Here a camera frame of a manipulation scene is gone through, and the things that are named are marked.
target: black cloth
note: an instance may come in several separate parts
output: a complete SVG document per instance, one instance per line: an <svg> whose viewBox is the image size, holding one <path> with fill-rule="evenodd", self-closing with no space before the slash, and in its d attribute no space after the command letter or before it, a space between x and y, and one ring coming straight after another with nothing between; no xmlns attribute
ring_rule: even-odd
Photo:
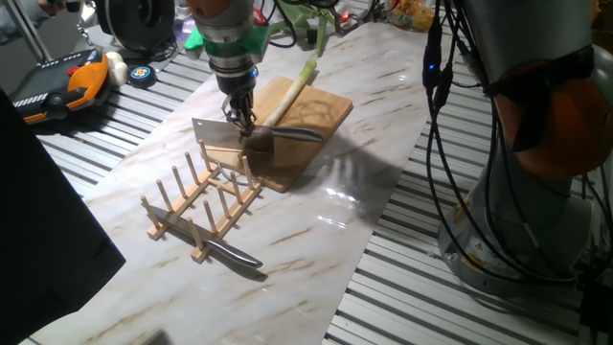
<svg viewBox="0 0 613 345"><path fill-rule="evenodd" d="M0 89L0 344L84 306L124 257Z"/></svg>

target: yellow warning label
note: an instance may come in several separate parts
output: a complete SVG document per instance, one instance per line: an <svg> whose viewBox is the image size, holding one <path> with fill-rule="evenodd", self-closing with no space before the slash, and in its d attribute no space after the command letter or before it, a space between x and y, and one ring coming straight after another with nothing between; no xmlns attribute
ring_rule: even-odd
<svg viewBox="0 0 613 345"><path fill-rule="evenodd" d="M473 268L473 269L476 269L476 270L478 270L478 271L481 271L481 270L482 270L482 269L485 267L486 263L485 263L483 260L479 260L479 259L477 259L477 258L476 258L474 255L472 255L472 253L466 252L466 255L467 255L468 257L470 257L470 259L472 259L472 261L473 261L473 262L475 262L475 264L477 264L477 265L479 266L479 267L475 267L475 266L474 266L474 265L473 265L471 262L469 262L469 261L466 259L466 257L462 258L462 261L463 261L463 262L464 262L466 265L468 265L470 268Z"/></svg>

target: black cable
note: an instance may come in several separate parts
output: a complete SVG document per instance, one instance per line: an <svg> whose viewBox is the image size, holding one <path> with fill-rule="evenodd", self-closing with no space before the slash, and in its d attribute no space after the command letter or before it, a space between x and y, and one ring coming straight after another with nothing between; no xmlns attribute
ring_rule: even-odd
<svg viewBox="0 0 613 345"><path fill-rule="evenodd" d="M450 5L448 3L448 0L445 0L445 9L447 11L447 14L450 14ZM455 42L455 40L459 40L458 37L458 28L460 26L462 26L464 28L464 30L466 30L466 33L468 34L468 29L467 29L467 24L465 23L465 18L463 15L463 9L461 6L461 1L457 1L456 2L456 7L458 8L458 18L456 20L456 25L454 25L451 21L452 18L454 18L453 14L450 14L448 16L449 22L450 22L450 26L451 29L453 31L453 39L454 41L452 41L452 51L455 49L455 44L453 44ZM437 0L437 8L436 8L436 15L435 15L435 20L439 20L439 8L440 8L440 0ZM470 35L468 34L466 36L469 45L471 45L471 48L473 50L473 53L477 53L477 55L474 57L475 58L475 62L481 67L483 68L483 62L480 60L479 55L478 55L478 51L476 50L476 46L474 46L474 42L472 41L472 38L470 37ZM448 71L446 70L447 67L445 67L445 71L443 71L442 76L446 76L446 78L442 78L442 80L448 81L448 85L451 84L451 80L449 80L449 77L452 78L452 72L449 69ZM460 253L463 255L463 257L465 258L466 261L468 261L471 265L473 265L476 269L479 269L481 271L483 271L484 273L486 273L487 275L493 277L493 278L497 278L497 279L501 279L501 280L505 280L505 281L510 281L510 282L514 282L514 283L518 283L518 284L526 284L526 283L531 283L531 284L535 284L535 283L539 283L541 285L554 285L554 286L559 286L559 285L568 285L568 284L573 284L576 279L553 279L553 278L548 278L548 277L544 277L541 276L539 274L534 274L532 272L530 272L529 270L524 270L521 269L519 267L517 267L516 265L512 264L511 262L509 262L509 260L507 260L504 256L500 255L500 253L497 253L496 249L491 246L491 243L488 243L488 238L486 236L484 236L484 234L481 232L481 230L476 226L476 222L474 221L474 219L472 218L472 215L469 213L465 203L464 203L464 199L462 198L462 196L460 195L460 192L457 188L457 185L455 184L455 181L453 179L453 175L451 173L451 170L446 162L446 158L444 156L444 152L443 152L443 144L442 144L442 139L438 130L438 125L437 125L437 117L438 117L438 112L440 111L440 108L444 105L444 102L446 101L446 95L445 92L448 94L448 90L441 90L441 84L439 83L439 88L437 88L437 94L441 94L443 95L443 97L441 97L441 99L443 100L440 103L437 103L437 100L435 99L433 101L432 99L432 94L433 94L433 90L434 87L426 87L426 95L428 98L428 106L429 106L429 111L430 111L430 116L432 118L432 125L431 125L431 129L430 129L430 135L428 138L428 151L426 154L426 169L428 172L428 182L430 185L430 190L431 193L433 195L433 199L435 201L435 206L437 208L437 212L439 213L439 216L441 217L442 223L443 223L443 228L444 230L447 232L447 234L449 235L450 239L453 241L454 245L456 246L456 248L458 249L458 251L460 251ZM495 134L495 130L496 130L496 126L494 124L494 126L492 126L492 133ZM485 269L483 266L481 266L480 264L476 264L469 256L467 256L467 254L464 252L463 248L460 246L459 242L457 241L457 239L455 238L455 236L453 235L453 233L451 232L451 229L449 228L448 223L446 222L446 219L444 217L443 214L443 210L441 208L441 205L438 201L437 195L436 195L436 189L434 187L434 179L432 177L432 167L431 167L431 154L432 154L432 142L433 140L436 138L437 140L437 146L439 148L439 154L441 156L441 160L443 162L443 167L444 170L447 174L447 177L449 178L449 182L453 188L453 191L456 195L456 197L458 198L458 201L462 207L462 209L465 212L465 215L467 216L467 218L470 220L471 225L473 226L473 228L475 229L475 231L477 231L477 233L479 234L479 236L482 238L482 240L484 241L484 243L489 247L489 249L492 251L492 253L498 255L498 257L500 258L501 261L505 262L505 264L507 264L509 267L511 267L512 269L514 269L515 271L523 274L524 276L530 277L532 278L530 281L526 280L526 279L513 279L507 276L502 276L499 274L496 274L494 272L488 271L487 269ZM492 138L492 146L490 147L490 149L495 148L495 136ZM492 153L493 151L490 152L490 156L489 156L489 161L488 161L488 169L489 169L489 174L491 174L491 160L493 159L492 157ZM602 200L597 196L596 191L594 191L594 187L588 183L589 188L592 190L593 194L595 194L595 198L597 199L597 201L599 202L601 208L603 209L603 212L605 214L605 221L607 223L607 227L610 230L613 230L613 217L611 217L611 212L606 212L604 211L605 206L602 203ZM486 196L488 198L488 194L489 194L489 190L487 190L486 192ZM493 221L491 219L491 213L490 210L486 211L486 215L487 217L489 217L490 219L488 220L488 224L492 224L493 225ZM492 235L496 235L495 229L492 229ZM611 239L611 242L613 242L613 231L609 231L609 238ZM580 275L580 279L582 282L585 282L587 279L593 279L598 277L600 274L602 274L602 272L608 267L608 265L610 264L611 260L613 259L613 250L609 250L609 252L607 253L607 256L604 260L602 260L600 262L600 264L598 264L597 266L591 266L589 269L586 269L583 271L583 273Z"/></svg>
<svg viewBox="0 0 613 345"><path fill-rule="evenodd" d="M581 179L581 200L585 200L585 180Z"/></svg>
<svg viewBox="0 0 613 345"><path fill-rule="evenodd" d="M465 84L462 84L462 83L457 82L457 81L452 81L452 82L453 82L453 84L454 84L454 85L456 85L456 86L458 86L458 87L462 87L462 88L475 88L475 87L481 87L481 84L480 84L480 83L476 83L476 84L474 84L474 85L465 85Z"/></svg>
<svg viewBox="0 0 613 345"><path fill-rule="evenodd" d="M450 7L451 7L451 6L450 6L450 4L449 4L449 1L448 1L448 0L444 0L444 5L445 5L445 10L446 10L447 12L450 12ZM462 16L463 16L463 15L462 15L462 13L461 13L461 12L459 12L458 19L460 19L460 17L462 17ZM445 67L445 69L447 69L447 68L451 68L451 65L452 65L452 60L453 60L453 56L454 56L454 53L455 53L455 44L454 44L454 43L455 43L456 39L459 39L459 37L458 37L458 27L457 27L457 26L459 25L459 22L456 22L456 25L453 25L453 23L451 22L451 18L452 18L452 16L449 16L449 17L448 17L449 22L450 22L450 27L451 27L451 30L452 30L452 32L453 32L453 37L454 37L454 38L453 38L453 40L452 40L452 44L451 44L451 50L450 50L450 54L449 54L450 58L449 58L449 61L448 61L448 63L447 63L447 66ZM439 88L437 88L437 94L439 94L441 91L442 91L442 90L441 90L441 87L439 86ZM442 93L444 93L444 92L446 92L446 93L448 94L448 86L447 86L447 90L446 90L446 91L445 91L445 90L443 90L443 92L442 92ZM432 94L432 90L429 90L429 91L428 91L428 94L429 94L429 95L428 95L428 102L432 102L432 101L430 100L430 98L431 98L431 94ZM441 106L443 106L443 103L439 103L439 104L437 104L437 106L438 106L438 107L441 107ZM431 111L431 117L432 117L432 125L431 125L431 130L434 130L434 134L436 134L436 139L437 139L436 141L437 141L437 146L438 146L438 148L439 148L439 155L440 155L440 157L441 157L441 161L443 162L443 167L444 167L444 170L445 170L445 172L446 172L446 174L447 174L447 178L449 179L449 182L450 182L450 184L451 184L451 186L452 186L452 189L453 189L453 191L454 191L454 194L455 194L455 195L456 195L456 197L458 198L458 201L460 202L460 205L462 206L462 209L464 210L466 217L468 218L468 220L469 220L470 224L471 224L471 225L472 225L472 227L475 229L475 231L476 231L476 232L479 234L479 236L481 237L481 239L482 239L482 241L484 242L484 244L485 244L485 245L488 247L488 249L489 249L489 250L490 250L490 251L491 251L491 252L492 252L494 255L497 255L497 256L498 256L498 258L499 258L499 259L500 259L500 260L501 260L503 263L505 263L505 264L506 264L506 265L508 265L510 268L514 269L515 271L517 271L517 272L519 272L519 273L521 273L521 274L523 274L523 275L525 275L525 276L531 277L531 278L533 279L533 281L538 281L539 283L542 283L543 285L568 285L569 283L570 283L570 284L572 284L574 281L566 281L566 280L559 280L559 279L548 278L548 277L544 277L544 276L542 276L542 275L539 275L539 274L537 274L537 273L533 273L531 270L525 270L525 269L522 269L522 268L518 267L516 264L512 263L512 262L511 262L509 259L507 259L505 256L503 256L503 255L502 255L502 254L501 254L501 253L500 253L500 252L499 252L499 251L498 251L498 250L495 248L495 246L494 246L494 245L493 245L493 244L492 244L492 243L491 243L491 242L488 240L488 238L486 237L486 235L485 235L485 234L484 234L484 233L481 231L481 229L480 229L480 228L479 228L479 226L477 225L477 222L475 221L474 217L473 217L473 216L470 214L470 211L469 211L469 210L468 210L468 208L466 207L466 204L465 204L465 202L464 202L464 199L462 198L462 196L461 196L461 194L460 194L460 191L459 191L459 189L458 189L458 187L457 187L457 185L456 185L456 183L455 183L455 180L454 180L453 175L452 175L452 173L451 173L451 169L449 168L449 165L448 165L448 163L447 163L447 161L446 161L446 157L444 156L444 152L443 152L443 142L442 142L442 140L441 140L440 135L438 134L438 126L437 126L437 124L436 124L436 113L434 113L434 112L433 112L433 110L438 111L438 109L435 109L435 108L434 108L434 104L431 106L431 110L430 110L430 111ZM493 139L492 139L491 149L492 149L492 148L494 148L494 149L495 149L495 146L496 146L496 143L495 143L495 142L496 142L496 140L495 140L495 131L496 131L496 126L495 126L495 124L494 124L494 126L492 127L492 131L493 131L493 133L494 133L494 137L493 137ZM489 169L489 170L491 170L491 166L492 166L492 163L493 163L492 159L493 159L493 151L490 153L490 156L489 156L489 161L488 161L488 169ZM453 236L453 234L450 232L450 230L449 230L449 235L450 235L450 237L451 237L452 239L454 238L454 236ZM495 232L495 230L493 230L493 229L492 229L492 235L493 235L494 237L496 237L496 232ZM490 273L492 273L492 272L487 271L486 269L483 269L483 271L484 271L486 274L488 274L488 275L491 275ZM500 278L500 277L504 277L504 276L501 276L501 275L498 275L498 274L496 274L495 276L494 276L494 275L491 275L491 276L492 276L492 277L495 277L495 278L498 278L498 279L505 279L505 278L507 278L507 279L505 279L505 280L510 279L509 277ZM512 279L512 280L513 280L514 282L516 282L516 283L528 283L528 281L526 281L526 280L516 280L516 279Z"/></svg>
<svg viewBox="0 0 613 345"><path fill-rule="evenodd" d="M273 14L275 14L275 10L277 9L277 2L273 0L272 2L272 10L270 10L270 14L264 19L264 25L270 24L270 19L272 19Z"/></svg>
<svg viewBox="0 0 613 345"><path fill-rule="evenodd" d="M324 10L329 10L333 7L335 7L340 0L332 0L330 1L318 1L318 0L297 0L297 1L291 1L291 0L283 0L283 2L285 2L287 5L293 5L293 6L298 6L298 5L310 5L312 7L318 8L318 9L324 9Z"/></svg>
<svg viewBox="0 0 613 345"><path fill-rule="evenodd" d="M602 185L605 186L606 185L606 175L604 174L604 167L601 167L601 179L602 179ZM604 191L604 205L606 206L606 211L608 212L608 214L611 214L611 203L609 201L609 191L607 188L602 188Z"/></svg>
<svg viewBox="0 0 613 345"><path fill-rule="evenodd" d="M540 182L540 184L541 184L541 185L543 185L543 187L545 187L545 189L547 189L549 192L551 192L551 193L553 193L553 194L555 194L555 195L557 195L557 196L559 196L559 197L563 197L563 198L569 198L569 197L571 197L571 195L570 195L570 194L566 195L566 194L562 194L562 193L560 193L560 192L556 191L556 190L555 190L555 189L554 189L552 186L548 185L548 184L547 184L545 181L543 181L543 180L542 180L540 177L538 177L538 176L536 176L536 175L535 175L534 177L535 177L535 178L536 178L536 180L537 180L538 182Z"/></svg>
<svg viewBox="0 0 613 345"><path fill-rule="evenodd" d="M264 16L264 5L265 4L266 4L266 1L265 0L261 0L260 14L261 14L261 17L264 18L264 22L266 20L266 17Z"/></svg>
<svg viewBox="0 0 613 345"><path fill-rule="evenodd" d="M433 28L438 28L439 25L439 13L440 13L440 7L441 7L441 2L440 0L437 0L437 4L436 4L436 9L435 9L435 15L434 15L434 20L436 21L435 24L433 25ZM447 17L447 20L449 21L449 26L452 28L452 30L454 30L454 23L451 20L451 16ZM430 35L436 34L439 35L440 31L436 31L433 32L433 30L430 30ZM455 51L455 35L454 35L454 39L452 40L452 52L450 52L450 55L453 57L453 53ZM430 62L425 61L424 62L425 66L430 66ZM426 78L424 78L424 83L429 85L429 82ZM468 256L466 254L466 252L464 251L463 247L460 245L460 243L458 242L458 239L456 239L455 235L453 235L453 232L451 231L451 228L449 227L449 224L446 221L445 215L443 213L443 209L441 208L441 204L439 202L438 196L437 196L437 192L434 186L434 178L432 177L432 143L434 141L434 139L436 138L437 140L437 146L439 147L439 156L441 158L441 161L443 162L443 166L444 166L444 170L447 173L447 177L449 179L449 182L451 184L451 187L454 191L454 194L456 195L456 197L458 198L458 200L460 201L460 205L462 207L462 209L465 211L465 214L472 219L472 216L470 215L470 213L468 212L468 209L464 203L464 199L462 198L462 196L460 195L460 191L458 190L458 186L455 184L455 180L453 179L453 176L451 174L451 171L449 169L449 166L446 163L446 158L444 156L444 151L443 151L443 143L441 141L441 135L439 133L439 126L438 126L438 113L439 113L439 108L435 108L434 106L434 101L433 101L433 89L434 87L428 87L426 86L426 96L427 96L427 100L428 100L428 109L430 112L430 118L431 118L431 124L430 124L430 134L428 136L428 146L427 146L427 151L426 151L426 170L427 170L427 174L428 174L428 184L430 185L430 192L432 193L432 198L434 201L434 205L437 209L437 212L439 213L439 217L441 218L441 222L443 224L443 228L444 230L447 232L447 235L449 236L449 238L451 239L451 241L453 242L453 244L455 245L456 249L462 254L462 258L466 261L468 261L473 267L475 267L476 269L484 272L485 274L487 274L490 277L496 278L496 279L500 279L500 280L504 280L504 281L508 281L508 282L513 282L513 283L518 283L518 284L523 284L524 280L519 280L519 279L513 279L507 276L503 276L500 275L498 273L492 272L488 269L486 269L483 265L481 264L477 264L470 256Z"/></svg>
<svg viewBox="0 0 613 345"><path fill-rule="evenodd" d="M611 217L611 213L610 212L605 212L605 205L604 205L604 203L602 203L601 197L598 195L598 193L596 193L596 189L594 188L594 186L592 186L592 183L589 182L589 179L587 178L587 174L583 175L583 179L586 180L587 187L590 189L590 191L592 192L592 195L594 195L594 198L596 199L598 204L601 206L602 213L604 214L604 222L606 223L606 227L609 230L608 231L608 233L609 233L609 243L613 243L613 218ZM605 190L608 189L608 186L606 185L606 180L602 181L602 187ZM593 267L591 270L587 270L585 272L584 277L583 277L583 281L586 281L586 280L590 281L590 280L596 279L606 269L608 269L609 265L611 264L611 261L613 260L613 250L612 249L613 248L609 248L609 251L606 254L606 257L596 267Z"/></svg>
<svg viewBox="0 0 613 345"><path fill-rule="evenodd" d="M521 220L522 225L524 227L525 226L530 226L529 223L528 223L528 219L526 218L526 215L524 214L524 212L521 209L521 206L519 204L519 199L517 198L517 194L515 193L515 189L513 188L512 177L511 177L511 169L509 168L509 158L507 156L507 146L506 146L506 143L505 143L505 135L504 135L504 131L503 131L503 128L502 128L502 123L500 122L500 118L498 117L497 111L492 111L491 116L496 117L497 123L498 123L498 133L499 133L498 138L500 140L500 151L502 153L503 166L505 168L505 175L507 176L507 183L508 183L508 186L509 186L509 191L511 192L511 199L513 201L515 209L517 210L517 214L519 215L519 218ZM536 248L536 251L540 255L541 259L543 259L543 262L545 263L545 265L547 265L558 277L564 278L565 274L561 273L554 266L554 264L549 260L549 258L547 257L547 255L543 251L543 248L540 245L535 245L534 247Z"/></svg>
<svg viewBox="0 0 613 345"><path fill-rule="evenodd" d="M291 31L292 42L289 43L289 44L281 44L281 43L276 43L276 42L270 42L270 45L272 45L274 47L277 47L277 48L291 48L291 47L295 46L296 43L298 42L298 36L296 36L296 29L294 29L294 24L291 22L291 20L289 20L289 18L287 17L287 14L285 14L284 8L279 6L279 0L273 0L273 1L274 1L275 5L276 5L276 8L279 9L279 12L281 13L281 16L284 18L285 24L287 24L287 26L289 27L289 30Z"/></svg>

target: wooden peg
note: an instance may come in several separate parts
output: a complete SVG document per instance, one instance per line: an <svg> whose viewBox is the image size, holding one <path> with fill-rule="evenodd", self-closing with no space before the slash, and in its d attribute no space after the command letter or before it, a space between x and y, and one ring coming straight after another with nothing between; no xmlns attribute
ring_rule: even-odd
<svg viewBox="0 0 613 345"><path fill-rule="evenodd" d="M215 219L213 218L213 213L211 212L209 201L204 200L202 203L204 204L204 209L207 211L207 217L209 218L209 223L211 224L211 232L216 233L217 227L215 226Z"/></svg>
<svg viewBox="0 0 613 345"><path fill-rule="evenodd" d="M234 195L237 196L237 202L242 205L242 198L240 197L240 189L238 188L237 175L234 172L230 172L232 177L232 185L234 186Z"/></svg>
<svg viewBox="0 0 613 345"><path fill-rule="evenodd" d="M198 140L198 144L200 144L200 151L202 151L202 159L204 159L204 164L207 166L207 170L209 172L212 172L213 169L211 169L211 163L209 163L209 156L207 155L207 150L204 147L204 140Z"/></svg>
<svg viewBox="0 0 613 345"><path fill-rule="evenodd" d="M192 231L192 236L195 240L195 245L198 247L198 249L203 250L204 244L202 244L202 240L200 239L200 234L198 234L198 230L196 230L195 225L193 225L192 218L188 218L188 226L190 226L190 231Z"/></svg>
<svg viewBox="0 0 613 345"><path fill-rule="evenodd" d="M253 179L251 177L251 170L249 169L249 162L247 162L247 156L242 156L242 167L245 169L245 176L247 177L249 189L253 191Z"/></svg>
<svg viewBox="0 0 613 345"><path fill-rule="evenodd" d="M166 202L166 208L169 209L169 212L174 212L174 210L172 209L172 204L170 203L169 195L166 194L166 190L164 189L162 181L157 180L155 181L155 183L157 183L157 186L160 189L160 193L162 194L162 198L164 199L164 202Z"/></svg>
<svg viewBox="0 0 613 345"><path fill-rule="evenodd" d="M187 193L185 193L185 188L183 188L183 182L181 182L179 170L177 170L175 166L172 166L172 173L174 173L174 178L176 178L176 184L179 186L179 192L181 192L181 196L183 196L184 199L187 199L188 195Z"/></svg>
<svg viewBox="0 0 613 345"><path fill-rule="evenodd" d="M219 192L219 200L221 200L221 207L223 208L223 214L226 218L230 217L230 212L228 211L228 204L226 204L226 196L223 194L223 188L217 187L217 191Z"/></svg>
<svg viewBox="0 0 613 345"><path fill-rule="evenodd" d="M190 172L192 172L193 183L199 185L200 180L198 179L198 174L195 172L195 168L193 167L193 161L192 161L192 158L190 157L189 152L185 152L185 159L187 159L188 165L190 166Z"/></svg>
<svg viewBox="0 0 613 345"><path fill-rule="evenodd" d="M153 221L153 226L155 226L156 229L159 229L160 227L162 227L160 223L157 221L157 217L155 216L155 213L153 213L153 209L151 209L151 205L149 205L149 202L147 201L147 198L144 195L141 196L141 202L143 202L143 206L145 206L145 209L147 210L147 213L149 214L149 218L151 219L151 221Z"/></svg>

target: wooden cutting board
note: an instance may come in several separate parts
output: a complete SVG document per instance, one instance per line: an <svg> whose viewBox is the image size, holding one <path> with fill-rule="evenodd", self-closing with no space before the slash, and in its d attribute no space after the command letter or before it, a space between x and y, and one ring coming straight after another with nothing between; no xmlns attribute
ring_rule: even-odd
<svg viewBox="0 0 613 345"><path fill-rule="evenodd" d="M293 80L277 77L258 93L254 103L254 112L258 115L256 124L263 123L273 112L292 82ZM351 100L305 86L277 126L316 129L324 134L326 141L320 144L275 138L275 154L253 153L248 156L252 174L264 186L284 193L307 168L352 109ZM212 161L218 161L222 167L243 173L238 152L235 150L207 146L207 153Z"/></svg>

